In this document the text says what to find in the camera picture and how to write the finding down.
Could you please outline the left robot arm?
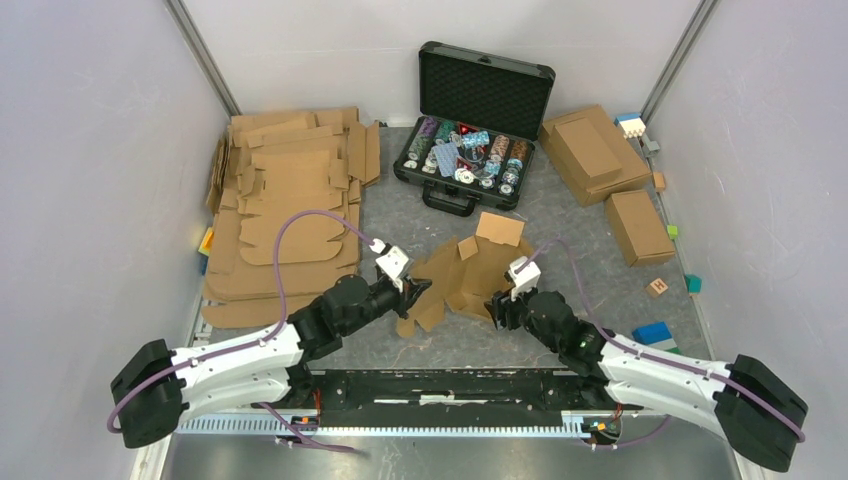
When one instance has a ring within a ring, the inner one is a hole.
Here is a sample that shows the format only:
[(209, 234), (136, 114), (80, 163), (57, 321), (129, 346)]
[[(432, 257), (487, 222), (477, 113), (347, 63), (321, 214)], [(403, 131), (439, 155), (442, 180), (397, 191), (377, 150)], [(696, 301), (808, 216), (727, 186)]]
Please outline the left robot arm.
[(345, 337), (390, 311), (406, 316), (431, 285), (384, 274), (370, 284), (347, 275), (282, 324), (196, 348), (150, 341), (110, 383), (115, 406), (107, 429), (134, 449), (202, 415), (280, 400), (302, 407), (314, 394), (308, 362), (339, 350)]

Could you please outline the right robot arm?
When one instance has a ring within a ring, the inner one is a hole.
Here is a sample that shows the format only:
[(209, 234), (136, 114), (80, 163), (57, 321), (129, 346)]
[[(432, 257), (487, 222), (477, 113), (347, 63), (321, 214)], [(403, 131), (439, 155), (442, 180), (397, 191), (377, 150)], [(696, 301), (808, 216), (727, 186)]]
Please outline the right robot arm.
[(612, 401), (684, 420), (780, 473), (804, 440), (806, 402), (754, 357), (727, 363), (651, 348), (578, 318), (553, 291), (497, 292), (484, 306), (496, 328), (527, 331), (581, 376), (578, 396), (591, 408)]

